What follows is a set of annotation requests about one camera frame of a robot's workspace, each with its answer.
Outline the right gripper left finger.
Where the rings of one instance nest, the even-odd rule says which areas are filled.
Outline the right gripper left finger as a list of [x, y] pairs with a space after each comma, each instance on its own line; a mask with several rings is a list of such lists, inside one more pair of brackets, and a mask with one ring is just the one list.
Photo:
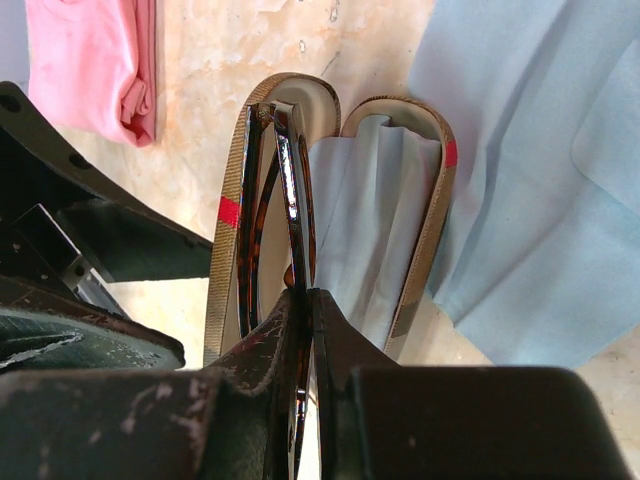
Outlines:
[[5, 479], [291, 479], [297, 307], [191, 371], [42, 370], [1, 379]]

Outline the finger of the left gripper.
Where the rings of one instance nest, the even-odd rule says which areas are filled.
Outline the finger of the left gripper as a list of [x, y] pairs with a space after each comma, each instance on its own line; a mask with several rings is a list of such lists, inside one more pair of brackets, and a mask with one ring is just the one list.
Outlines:
[[1, 371], [185, 366], [182, 343], [21, 279], [1, 281]]
[[1, 84], [1, 225], [42, 206], [108, 282], [205, 278], [212, 244], [139, 201]]

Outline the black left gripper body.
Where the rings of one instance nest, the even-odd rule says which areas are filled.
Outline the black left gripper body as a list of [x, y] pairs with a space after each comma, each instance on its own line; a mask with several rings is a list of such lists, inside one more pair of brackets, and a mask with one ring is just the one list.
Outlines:
[[1, 228], [1, 274], [106, 309], [115, 299], [43, 205]]

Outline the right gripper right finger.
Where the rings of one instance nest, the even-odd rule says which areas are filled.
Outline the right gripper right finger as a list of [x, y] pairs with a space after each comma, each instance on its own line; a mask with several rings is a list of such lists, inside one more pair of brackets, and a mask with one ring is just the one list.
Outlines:
[[325, 479], [626, 479], [598, 402], [550, 367], [398, 365], [309, 293]]

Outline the tortoiseshell brown sunglasses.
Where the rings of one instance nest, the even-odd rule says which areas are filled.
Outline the tortoiseshell brown sunglasses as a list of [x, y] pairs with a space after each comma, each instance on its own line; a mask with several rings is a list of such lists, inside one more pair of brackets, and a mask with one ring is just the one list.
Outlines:
[[289, 317], [281, 322], [280, 344], [271, 364], [266, 479], [295, 479], [299, 473], [309, 398], [312, 320], [308, 290], [315, 275], [315, 224], [308, 149], [291, 103], [273, 100], [246, 109], [243, 176], [237, 230], [237, 296], [240, 333], [259, 325], [259, 261], [271, 194], [282, 187], [291, 273], [284, 277]]

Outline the plaid brown glasses case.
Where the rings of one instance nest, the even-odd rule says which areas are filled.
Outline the plaid brown glasses case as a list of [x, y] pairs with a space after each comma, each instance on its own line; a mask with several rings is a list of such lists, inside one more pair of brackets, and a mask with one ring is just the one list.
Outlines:
[[309, 285], [398, 359], [423, 297], [457, 168], [457, 145], [432, 106], [375, 96], [348, 116], [334, 88], [279, 73], [246, 99], [219, 202], [203, 361], [267, 316], [292, 282], [288, 220], [309, 228]]

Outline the small light blue cloth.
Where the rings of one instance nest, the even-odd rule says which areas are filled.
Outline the small light blue cloth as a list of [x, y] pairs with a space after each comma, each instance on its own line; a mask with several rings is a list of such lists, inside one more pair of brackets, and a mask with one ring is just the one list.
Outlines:
[[316, 229], [314, 285], [331, 292], [376, 347], [391, 331], [439, 164], [441, 144], [387, 116], [309, 152]]

